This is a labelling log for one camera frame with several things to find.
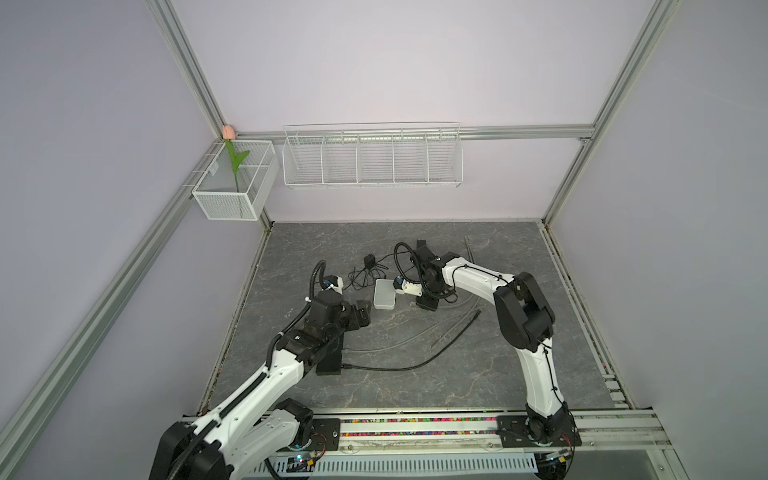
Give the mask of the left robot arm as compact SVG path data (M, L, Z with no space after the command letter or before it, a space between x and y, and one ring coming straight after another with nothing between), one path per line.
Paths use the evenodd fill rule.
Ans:
M277 451L303 447L313 412L285 398L340 344L370 323L370 306L351 304L343 280L319 261L305 305L269 343L265 363L229 397L194 421L178 421L161 436L152 479L241 479Z

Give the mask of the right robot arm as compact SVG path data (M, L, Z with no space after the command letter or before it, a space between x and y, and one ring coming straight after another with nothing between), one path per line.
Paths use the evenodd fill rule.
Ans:
M415 247L394 246L397 290L436 309L439 302L464 290L495 307L504 340L516 351L526 387L524 435L536 445L563 440L581 444L575 419L563 398L553 360L555 314L541 287L528 272L501 273L453 252L437 255L424 240Z

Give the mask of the white router box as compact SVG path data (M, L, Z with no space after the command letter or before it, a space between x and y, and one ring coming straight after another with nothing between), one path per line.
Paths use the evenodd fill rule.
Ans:
M377 279L374 286L373 307L377 310L393 310L397 293L389 279Z

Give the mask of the black network switch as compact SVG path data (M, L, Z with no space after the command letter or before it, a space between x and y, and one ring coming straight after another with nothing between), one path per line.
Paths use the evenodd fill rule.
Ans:
M341 335L330 347L327 355L317 364L315 373L318 376L338 376L341 374L343 363L344 335Z

